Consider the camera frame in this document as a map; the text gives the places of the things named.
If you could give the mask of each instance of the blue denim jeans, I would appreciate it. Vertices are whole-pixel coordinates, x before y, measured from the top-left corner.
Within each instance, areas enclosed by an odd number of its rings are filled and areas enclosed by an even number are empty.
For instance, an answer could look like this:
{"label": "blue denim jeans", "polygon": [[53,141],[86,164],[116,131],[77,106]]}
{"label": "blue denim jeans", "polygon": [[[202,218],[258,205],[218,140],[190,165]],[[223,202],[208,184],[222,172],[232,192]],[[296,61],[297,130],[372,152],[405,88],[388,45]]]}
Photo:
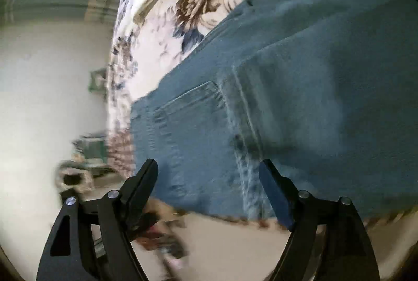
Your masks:
{"label": "blue denim jeans", "polygon": [[[154,158],[160,169],[154,196],[205,214],[271,216],[258,178],[270,158],[299,189],[351,197],[364,216],[409,205],[417,179],[393,168],[413,157],[418,134],[408,152],[402,141],[392,150],[400,123],[386,133],[381,121],[397,104],[368,101],[388,88],[399,96],[417,67],[400,64],[417,53],[417,16],[415,0],[244,1],[132,107],[136,164]],[[415,131],[408,98],[399,105]]]}

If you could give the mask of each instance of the metal screw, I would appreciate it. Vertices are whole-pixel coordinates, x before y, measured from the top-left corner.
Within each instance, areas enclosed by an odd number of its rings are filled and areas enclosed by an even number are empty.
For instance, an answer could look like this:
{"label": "metal screw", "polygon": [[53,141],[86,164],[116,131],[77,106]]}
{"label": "metal screw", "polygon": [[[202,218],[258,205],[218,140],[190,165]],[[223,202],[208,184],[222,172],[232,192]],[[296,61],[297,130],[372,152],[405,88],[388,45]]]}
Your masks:
{"label": "metal screw", "polygon": [[351,204],[351,200],[348,197],[340,198],[340,202],[345,206],[349,206]]}
{"label": "metal screw", "polygon": [[301,190],[301,191],[299,191],[299,193],[298,193],[298,196],[301,198],[301,199],[307,199],[307,198],[309,198],[309,196],[310,196],[311,194],[309,193],[309,191],[306,191],[306,190]]}
{"label": "metal screw", "polygon": [[69,205],[69,206],[72,206],[74,203],[76,203],[76,198],[75,197],[69,197],[69,198],[67,198],[65,203],[67,203],[67,205]]}
{"label": "metal screw", "polygon": [[110,199],[115,199],[119,196],[119,191],[117,190],[111,190],[107,193],[107,197],[109,197]]}

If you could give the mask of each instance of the jeans back pocket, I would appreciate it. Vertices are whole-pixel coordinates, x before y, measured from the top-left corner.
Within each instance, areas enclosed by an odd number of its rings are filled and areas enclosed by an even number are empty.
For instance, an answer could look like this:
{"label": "jeans back pocket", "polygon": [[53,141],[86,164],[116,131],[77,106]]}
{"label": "jeans back pocket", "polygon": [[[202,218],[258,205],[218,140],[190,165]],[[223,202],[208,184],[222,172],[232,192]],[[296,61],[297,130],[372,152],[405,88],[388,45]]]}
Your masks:
{"label": "jeans back pocket", "polygon": [[161,178],[155,196],[205,214],[245,215],[234,136],[216,84],[209,81],[168,102],[153,121]]}

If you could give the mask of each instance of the white wall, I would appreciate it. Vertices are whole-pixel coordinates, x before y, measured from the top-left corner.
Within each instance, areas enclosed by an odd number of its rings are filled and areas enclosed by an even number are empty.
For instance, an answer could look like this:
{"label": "white wall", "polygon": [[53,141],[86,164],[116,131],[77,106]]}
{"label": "white wall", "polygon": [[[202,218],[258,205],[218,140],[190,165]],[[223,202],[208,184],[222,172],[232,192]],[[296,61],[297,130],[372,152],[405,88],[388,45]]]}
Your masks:
{"label": "white wall", "polygon": [[57,164],[73,139],[105,127],[103,98],[87,87],[111,31],[81,21],[0,29],[0,246],[27,281],[60,209]]}

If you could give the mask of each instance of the floor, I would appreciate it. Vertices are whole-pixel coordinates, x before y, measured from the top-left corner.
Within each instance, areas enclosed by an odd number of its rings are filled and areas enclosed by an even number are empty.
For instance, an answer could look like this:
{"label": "floor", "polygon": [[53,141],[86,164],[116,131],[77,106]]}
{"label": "floor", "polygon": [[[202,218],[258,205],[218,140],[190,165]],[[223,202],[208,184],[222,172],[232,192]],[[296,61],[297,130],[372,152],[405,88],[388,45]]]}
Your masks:
{"label": "floor", "polygon": [[[122,181],[107,183],[89,195],[97,198]],[[231,225],[200,214],[184,217],[185,228],[175,231],[189,251],[182,281],[262,281],[275,267],[289,238],[288,232]],[[398,222],[377,227],[370,233],[382,280],[389,278],[418,241],[418,213]],[[154,252],[132,243],[150,281],[162,281],[164,270]]]}

